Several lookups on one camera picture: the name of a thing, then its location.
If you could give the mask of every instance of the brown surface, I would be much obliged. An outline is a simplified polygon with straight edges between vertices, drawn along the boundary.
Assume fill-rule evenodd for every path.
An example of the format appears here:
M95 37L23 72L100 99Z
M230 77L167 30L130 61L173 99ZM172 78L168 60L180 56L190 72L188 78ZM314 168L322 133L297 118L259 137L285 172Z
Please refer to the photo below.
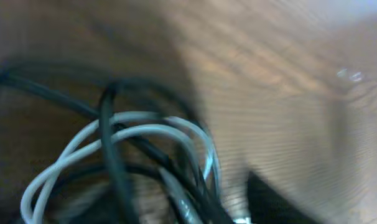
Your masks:
M181 90L214 135L235 217L244 171L257 167L331 223L377 223L377 1L0 1L0 60L15 54L151 73ZM364 79L338 78L342 68ZM100 92L39 80L93 104ZM0 91L0 211L18 209L85 123Z

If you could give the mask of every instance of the wooden floor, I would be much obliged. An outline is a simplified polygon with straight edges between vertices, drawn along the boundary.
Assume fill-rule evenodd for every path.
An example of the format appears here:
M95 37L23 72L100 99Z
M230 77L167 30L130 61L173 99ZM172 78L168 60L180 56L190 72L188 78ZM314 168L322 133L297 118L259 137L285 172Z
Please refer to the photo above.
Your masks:
M180 91L212 131L234 217L247 215L256 169L328 223L377 223L377 1L0 1L6 58L80 61ZM101 91L27 76L93 105ZM0 89L1 223L86 123Z

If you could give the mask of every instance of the blurry black object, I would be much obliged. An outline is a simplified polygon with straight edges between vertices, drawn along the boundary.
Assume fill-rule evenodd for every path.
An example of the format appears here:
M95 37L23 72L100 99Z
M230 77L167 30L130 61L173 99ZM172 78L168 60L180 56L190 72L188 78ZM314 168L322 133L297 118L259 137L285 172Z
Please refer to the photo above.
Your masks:
M254 172L247 183L248 210L257 224L319 224L300 212Z

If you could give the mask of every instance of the white wire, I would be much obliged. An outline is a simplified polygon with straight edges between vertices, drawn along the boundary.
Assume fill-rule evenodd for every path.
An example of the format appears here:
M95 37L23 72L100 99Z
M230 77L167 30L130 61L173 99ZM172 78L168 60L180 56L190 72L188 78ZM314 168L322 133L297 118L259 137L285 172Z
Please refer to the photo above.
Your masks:
M116 123L116 122L141 121L141 120L144 120L144 119L147 119L147 120L149 120L149 119L158 119L158 117L157 117L157 115L155 113L151 113L151 112L124 112L124 113L117 113L117 114L115 114L115 116L110 119L110 123L113 124L113 123ZM186 120L181 119L181 118L176 118L176 117L169 117L169 118L166 118L166 120L168 120L169 122L174 123L174 124L176 124L178 126L183 126L185 128L191 129L197 135L199 135L201 137L201 139L204 141L205 147L208 150L208 155L207 155L207 162L206 162L206 165L205 165L205 170L204 170L203 176L204 176L204 178L207 178L207 176L209 175L210 169L212 167L212 162L213 162L212 157L214 156L213 151L215 150L215 147L213 145L212 140L198 126L192 124L189 121L186 121ZM155 127L158 127L158 128L168 127L168 126L162 126L162 125L157 125L157 124L153 124L153 125L154 125L153 128L155 128ZM86 127L84 127L71 140L71 142L67 145L67 147L65 148L65 150L60 155L60 157L57 160L57 162L55 164L53 164L51 167L56 166L57 164L60 167L66 167L66 166L69 166L69 164L66 164L66 161L67 161L66 159L70 159L72 161L72 162L70 162L70 164L76 162L79 159L81 159L81 157L79 157L81 154L77 154L77 152L75 152L73 154L71 154L71 153L79 146L79 144L84 139L86 139L89 135L93 134L97 128L98 128L98 121L94 121L94 122L90 123L89 125L87 125ZM122 131L116 133L114 136L117 136L118 134L121 134L121 133L123 134L123 131L131 130L131 129L132 128L122 130ZM177 129L174 129L174 128L171 129L171 127L168 127L167 129L169 129L169 131L171 131L171 130L178 131ZM163 132L163 134L166 134L167 136L171 136L171 134L172 134L171 132L168 132L168 131L165 132L164 129L162 131L160 131L160 132L153 132L153 134L162 134L162 132ZM190 140L190 142L191 142L191 139L189 139L189 137L187 135L185 135L184 138L186 140ZM86 150L86 153L88 153L88 154L82 153L82 155L84 155L84 157L85 157L85 156L93 153L99 147L101 147L101 143L99 145L99 142L100 142L100 140L97 140L97 141L91 143L90 145L85 146L82 149L80 149L80 150ZM191 161L195 163L197 161L196 158L195 158L196 157L195 150L193 149L192 142L189 143L189 144L191 144L192 147L187 147L186 148L187 152L188 152L188 156L189 156L189 158L191 158ZM49 180L46 180L46 179L42 180L42 179L40 179L41 178L40 177L41 174L40 174L37 178L35 178L31 182L31 184L27 188L26 192L24 192L24 195L23 195L23 199L24 200L22 199L22 201L21 201L21 213L22 213L22 216L23 216L24 220L26 221L26 223L31 223L31 222L40 223L42 221L44 210L45 210L45 205L47 203L47 199L49 198L49 195L50 195L50 193L52 191L52 187L54 186L54 183L57 180L57 177L58 177L58 175L59 175L59 173L60 173L60 171L62 169L63 168L56 169L56 171L54 173L52 173L51 175L49 175ZM30 209L30 206L27 207L27 198L29 198L30 201L31 201L32 200L32 195L37 190L37 188L35 189L35 188L31 187L31 189L35 189L35 190L33 192L30 192L29 191L30 190L30 186L32 186L32 185L36 186L38 183L43 183L44 181L46 181L46 183L45 183L44 187L42 188L42 191L41 191L41 193L39 195L37 204L35 205L34 214L32 215L32 210Z

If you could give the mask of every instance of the cable bundle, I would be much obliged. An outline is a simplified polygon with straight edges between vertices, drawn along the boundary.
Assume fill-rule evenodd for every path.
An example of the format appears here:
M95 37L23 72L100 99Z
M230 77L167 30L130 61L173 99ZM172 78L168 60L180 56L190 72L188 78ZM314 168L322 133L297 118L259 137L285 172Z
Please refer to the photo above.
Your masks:
M134 208L129 174L143 175L160 182L170 198L169 201L172 203L178 221L183 223L233 223L218 200L220 168L215 145L208 131L200 125L193 110L176 94L158 83L142 78L114 80L106 87L99 107L96 109L63 93L49 90L45 86L21 78L18 74L19 71L23 71L24 66L27 65L19 64L1 68L0 84L41 96L94 120L79 131L67 144L57 161L41 172L27 187L21 200L21 215L26 223L42 223L48 198L54 194L54 192L52 193L54 186L62 185L57 183L60 172L98 149L101 149L105 165L73 174L69 178L71 180L74 177L105 168L111 179L113 193L120 211L120 220L123 223L140 223L139 215ZM148 89L156 91L171 103L177 104L188 120L168 116L155 101L142 94L143 90ZM136 97L133 101L139 102L146 111L114 113L114 97L118 93L129 92L134 93L130 94L130 96ZM130 127L125 125L128 122L140 123L140 125ZM183 129L188 129L198 136L205 146L207 153L203 171L199 166L193 140L182 131ZM77 149L88 136L96 133L97 130L100 133L99 140ZM186 156L191 176L185 175L187 170L182 170L175 165L175 162L167 154L144 138L149 134L162 135L177 141L179 143L177 150L182 150ZM123 140L127 140L155 161L159 168L155 169L124 161L114 145ZM211 171L213 178L209 190L205 180L210 176ZM63 180L62 183L65 184L70 180ZM32 199L42 185L34 210L32 210Z

